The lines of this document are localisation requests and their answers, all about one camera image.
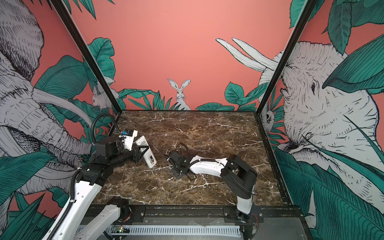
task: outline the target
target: plant illustration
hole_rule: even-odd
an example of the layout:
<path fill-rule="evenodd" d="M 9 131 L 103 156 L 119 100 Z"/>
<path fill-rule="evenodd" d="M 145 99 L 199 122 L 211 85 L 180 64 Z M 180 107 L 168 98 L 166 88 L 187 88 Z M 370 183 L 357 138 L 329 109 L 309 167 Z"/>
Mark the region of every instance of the plant illustration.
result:
<path fill-rule="evenodd" d="M 284 126 L 284 123 L 280 122 L 284 118 L 284 106 L 277 107 L 283 95 L 278 96 L 278 98 L 274 100 L 275 94 L 276 86 L 272 91 L 270 104 L 267 103 L 261 113 L 263 126 L 273 150 L 276 146 L 280 145 L 276 140 L 285 140 L 283 137 L 285 133 L 278 129 L 278 127 Z"/>
<path fill-rule="evenodd" d="M 50 0 L 46 0 L 48 5 L 50 6 L 50 8 L 52 9 L 52 5 L 51 5 L 51 2 Z M 72 10 L 71 10 L 71 5 L 70 5 L 70 0 L 63 0 L 65 5 L 67 6 L 68 8 L 68 11 L 70 13 L 72 13 Z M 92 16 L 96 19 L 96 14 L 95 14 L 95 8 L 93 7 L 93 2 L 92 0 L 73 0 L 74 3 L 76 4 L 76 6 L 80 9 L 80 11 L 82 12 L 81 8 L 80 8 L 80 5 L 79 5 L 79 2 L 81 2 L 81 4 L 85 7 L 85 9 L 90 13 L 92 14 Z"/>
<path fill-rule="evenodd" d="M 244 90 L 240 85 L 230 82 L 225 89 L 225 99 L 232 104 L 237 104 L 236 111 L 256 111 L 256 103 L 251 103 L 264 94 L 268 84 L 259 85 L 244 96 Z M 200 111 L 234 111 L 234 106 L 223 106 L 220 103 L 205 103 L 196 108 Z"/>

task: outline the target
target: white remote control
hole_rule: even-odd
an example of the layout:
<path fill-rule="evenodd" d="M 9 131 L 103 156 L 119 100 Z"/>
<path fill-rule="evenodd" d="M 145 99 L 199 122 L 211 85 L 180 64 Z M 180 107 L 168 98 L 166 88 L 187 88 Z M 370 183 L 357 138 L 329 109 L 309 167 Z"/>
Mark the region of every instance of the white remote control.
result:
<path fill-rule="evenodd" d="M 138 140 L 136 140 L 135 143 L 139 146 L 149 146 L 144 136 L 141 136 Z M 155 164 L 157 163 L 155 156 L 153 156 L 151 148 L 149 148 L 144 153 L 143 157 L 149 168 L 153 168 L 153 166 L 155 166 Z"/>

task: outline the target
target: green leaf illustration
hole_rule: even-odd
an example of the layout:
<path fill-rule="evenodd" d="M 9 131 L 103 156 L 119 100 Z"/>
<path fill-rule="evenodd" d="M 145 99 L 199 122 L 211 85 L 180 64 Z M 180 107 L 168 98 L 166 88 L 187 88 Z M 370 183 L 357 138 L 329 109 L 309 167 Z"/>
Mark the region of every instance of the green leaf illustration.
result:
<path fill-rule="evenodd" d="M 141 94 L 142 94 L 142 97 L 143 97 L 143 99 L 144 99 L 145 105 L 147 105 L 147 108 L 149 108 L 150 110 L 152 110 L 151 103 L 149 102 L 147 96 L 146 96 L 145 94 L 143 94 L 143 93 L 141 93 Z"/>
<path fill-rule="evenodd" d="M 270 144 L 280 145 L 280 143 L 276 140 L 268 139 Z"/>
<path fill-rule="evenodd" d="M 68 0 L 63 0 L 63 1 L 64 1 L 65 5 L 67 6 L 68 11 L 69 11 L 70 13 L 72 13 L 70 2 L 69 2 Z"/>
<path fill-rule="evenodd" d="M 285 140 L 281 135 L 279 134 L 270 134 L 270 133 L 267 133 L 268 137 L 271 138 L 271 139 L 280 139 L 280 140 Z"/>
<path fill-rule="evenodd" d="M 291 19 L 290 28 L 296 25 L 297 19 L 299 18 L 299 15 L 304 6 L 304 3 L 305 3 L 305 0 L 292 0 L 291 8 L 290 8 L 290 19 Z"/>
<path fill-rule="evenodd" d="M 12 223 L 3 231 L 0 240 L 26 239 L 24 235 L 29 235 L 34 231 L 34 229 L 29 229 L 29 226 L 32 224 L 43 196 L 44 195 L 35 200 L 12 221 Z"/>
<path fill-rule="evenodd" d="M 364 7 L 369 8 L 380 0 L 364 0 Z"/>
<path fill-rule="evenodd" d="M 277 107 L 277 105 L 280 103 L 282 97 L 283 97 L 283 95 L 280 95 L 280 96 L 275 100 L 275 103 L 273 104 L 273 106 L 272 106 L 271 109 L 274 109 L 275 107 Z"/>
<path fill-rule="evenodd" d="M 67 202 L 69 195 L 66 194 L 61 188 L 59 187 L 53 187 L 49 190 L 52 192 L 52 200 L 57 202 L 59 204 L 59 207 L 64 207 L 65 203 Z"/>
<path fill-rule="evenodd" d="M 344 54 L 351 35 L 351 3 L 333 2 L 328 19 L 328 35 L 335 49 Z"/>
<path fill-rule="evenodd" d="M 273 125 L 273 128 L 277 128 L 277 127 L 283 127 L 284 126 L 284 123 L 283 122 L 277 122 Z"/>
<path fill-rule="evenodd" d="M 237 111 L 256 111 L 255 106 L 256 106 L 256 103 L 251 103 L 251 104 L 239 107 Z"/>
<path fill-rule="evenodd" d="M 327 78 L 326 86 L 347 93 L 384 87 L 384 35 L 351 53 Z"/>
<path fill-rule="evenodd" d="M 252 102 L 256 98 L 260 97 L 263 93 L 265 93 L 267 87 L 268 87 L 268 83 L 263 83 L 263 84 L 257 86 L 257 88 L 255 88 L 254 90 L 250 91 L 246 95 L 246 97 L 252 96 L 252 98 L 249 100 L 249 102 Z"/>
<path fill-rule="evenodd" d="M 277 129 L 277 128 L 272 128 L 271 132 L 273 132 L 273 133 L 280 133 L 280 134 L 282 134 L 282 135 L 285 135 L 285 133 L 284 133 L 283 131 L 280 131 L 280 130 Z"/>
<path fill-rule="evenodd" d="M 118 104 L 122 110 L 125 110 L 127 108 L 127 106 L 125 105 L 124 100 L 122 98 L 116 98 L 116 101 L 118 102 Z"/>
<path fill-rule="evenodd" d="M 367 8 L 364 6 L 366 0 L 352 4 L 352 26 L 361 26 L 366 23 L 384 24 L 384 4 L 381 0 L 380 4 Z"/>
<path fill-rule="evenodd" d="M 35 88 L 64 99 L 73 99 L 88 83 L 82 62 L 71 56 L 63 56 L 48 68 L 35 84 Z"/>
<path fill-rule="evenodd" d="M 252 97 L 253 97 L 253 96 L 248 96 L 248 97 L 245 97 L 245 98 L 239 98 L 239 99 L 236 101 L 236 104 L 239 105 L 239 106 L 248 104 L 248 103 L 250 103 L 250 102 L 252 101 L 252 100 L 251 100 Z"/>
<path fill-rule="evenodd" d="M 19 157 L 0 157 L 0 204 L 24 185 L 44 165 L 56 157 L 45 152 L 33 152 Z"/>
<path fill-rule="evenodd" d="M 365 137 L 365 139 L 369 142 L 369 144 L 372 146 L 372 148 L 375 150 L 376 154 L 379 156 L 381 161 L 384 163 L 384 154 L 383 152 L 376 146 L 376 144 L 365 134 L 361 128 L 359 128 L 352 120 L 350 120 L 347 116 L 344 115 L 350 121 L 355 127 L 361 132 L 361 134 Z"/>
<path fill-rule="evenodd" d="M 313 9 L 313 11 L 312 11 L 312 13 L 310 15 L 310 18 L 308 19 L 308 22 L 309 22 L 309 20 L 311 20 L 316 15 L 317 11 L 319 11 L 319 9 L 323 5 L 324 1 L 325 0 L 318 0 L 317 1 L 317 3 L 316 3 L 316 5 L 315 5 L 315 7 L 314 7 L 314 9 Z"/>
<path fill-rule="evenodd" d="M 165 110 L 169 110 L 169 105 L 170 105 L 170 101 L 172 100 L 172 98 L 170 98 L 167 103 L 166 103 L 166 106 L 165 106 Z"/>
<path fill-rule="evenodd" d="M 92 0 L 79 0 L 81 4 L 85 7 L 85 9 L 92 14 L 92 16 L 96 19 L 96 14 L 95 14 L 95 8 L 93 7 L 93 2 Z"/>
<path fill-rule="evenodd" d="M 241 86 L 229 82 L 224 95 L 229 103 L 236 104 L 237 100 L 244 97 L 244 90 Z"/>
<path fill-rule="evenodd" d="M 215 109 L 215 111 L 234 111 L 234 106 L 222 106 Z"/>
<path fill-rule="evenodd" d="M 128 98 L 128 100 L 129 100 L 131 103 L 133 103 L 133 104 L 135 104 L 136 106 L 138 106 L 139 108 L 142 108 L 142 109 L 144 109 L 144 110 L 150 110 L 149 108 L 147 108 L 147 107 L 144 106 L 143 104 L 141 104 L 141 103 L 139 103 L 139 102 L 136 102 L 136 101 L 133 100 L 133 99 Z"/>
<path fill-rule="evenodd" d="M 80 0 L 84 5 L 84 2 L 91 2 L 91 0 Z M 108 38 L 96 38 L 88 45 L 93 57 L 100 67 L 101 72 L 104 76 L 113 79 L 115 77 L 115 63 L 111 59 L 111 56 L 115 54 L 111 41 Z M 97 88 L 97 79 L 89 67 L 87 61 L 83 58 L 84 67 L 88 76 L 89 86 L 93 91 L 93 88 Z"/>
<path fill-rule="evenodd" d="M 327 154 L 328 156 L 334 157 L 341 162 L 347 164 L 351 168 L 353 168 L 355 171 L 360 173 L 361 175 L 365 176 L 369 181 L 371 181 L 376 187 L 384 193 L 384 173 L 380 171 L 379 169 L 365 164 L 363 162 L 360 162 L 359 160 L 353 159 L 351 157 L 348 157 L 344 154 L 336 153 L 327 151 L 325 149 L 321 149 L 319 147 L 315 146 L 319 151 Z"/>
<path fill-rule="evenodd" d="M 309 211 L 313 192 L 316 230 L 320 238 L 347 240 L 383 237 L 384 216 L 337 177 L 316 164 L 297 162 L 292 155 L 278 148 L 275 149 L 275 156 L 292 201 L 300 206 L 304 215 Z"/>
<path fill-rule="evenodd" d="M 160 91 L 158 91 L 153 97 L 153 101 L 152 101 L 153 110 L 155 110 L 155 107 L 159 109 L 160 103 L 161 103 L 161 95 L 160 95 Z"/>
<path fill-rule="evenodd" d="M 196 110 L 199 111 L 214 111 L 216 108 L 222 107 L 223 104 L 221 103 L 205 103 L 203 105 L 200 105 L 196 108 Z"/>

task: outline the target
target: cable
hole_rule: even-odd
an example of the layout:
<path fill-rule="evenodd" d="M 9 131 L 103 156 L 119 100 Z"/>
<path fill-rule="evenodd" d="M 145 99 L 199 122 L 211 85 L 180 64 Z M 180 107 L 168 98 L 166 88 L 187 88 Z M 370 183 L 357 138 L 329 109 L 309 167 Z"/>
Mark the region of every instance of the cable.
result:
<path fill-rule="evenodd" d="M 74 200 L 74 184 L 76 182 L 76 177 L 77 177 L 77 175 L 79 174 L 80 171 L 81 171 L 81 168 L 77 169 L 76 172 L 73 174 L 73 176 L 71 178 L 70 201 L 69 201 L 69 203 L 67 205 L 67 208 L 65 209 L 63 215 L 60 217 L 60 219 L 58 220 L 57 224 L 55 225 L 55 227 L 52 229 L 51 233 L 49 234 L 47 240 L 52 240 L 53 236 L 55 235 L 55 233 L 59 229 L 60 225 L 64 221 L 64 219 L 67 216 L 68 212 L 71 210 L 71 207 L 73 205 L 73 200 Z"/>
<path fill-rule="evenodd" d="M 116 122 L 115 118 L 114 118 L 112 115 L 108 114 L 108 113 L 101 113 L 101 114 L 99 114 L 99 115 L 93 120 L 92 125 L 91 125 L 91 140 L 92 140 L 93 145 L 95 145 L 95 143 L 96 143 L 96 138 L 95 138 L 95 133 L 94 133 L 94 129 L 95 129 L 96 122 L 97 122 L 97 120 L 99 120 L 99 119 L 100 119 L 101 117 L 103 117 L 103 116 L 108 116 L 108 117 L 110 117 L 110 118 L 112 119 L 112 122 L 113 122 L 113 124 L 115 125 L 117 131 L 119 132 L 119 135 L 121 135 L 121 132 L 120 132 L 118 123 Z"/>

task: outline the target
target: brown marble surface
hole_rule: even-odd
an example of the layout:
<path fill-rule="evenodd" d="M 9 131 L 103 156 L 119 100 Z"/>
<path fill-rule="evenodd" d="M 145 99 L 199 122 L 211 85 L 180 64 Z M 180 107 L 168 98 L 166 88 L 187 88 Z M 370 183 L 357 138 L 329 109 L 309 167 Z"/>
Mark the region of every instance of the brown marble surface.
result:
<path fill-rule="evenodd" d="M 180 142 L 192 155 L 223 158 L 236 154 L 258 174 L 256 205 L 282 205 L 276 179 L 270 167 L 253 113 L 146 112 L 125 111 L 120 130 L 138 130 L 144 135 L 157 164 L 149 169 L 142 159 L 115 168 L 93 204 L 106 204 L 113 196 L 132 204 L 236 204 L 234 195 L 219 177 L 199 174 L 195 180 L 176 180 L 163 154 Z"/>

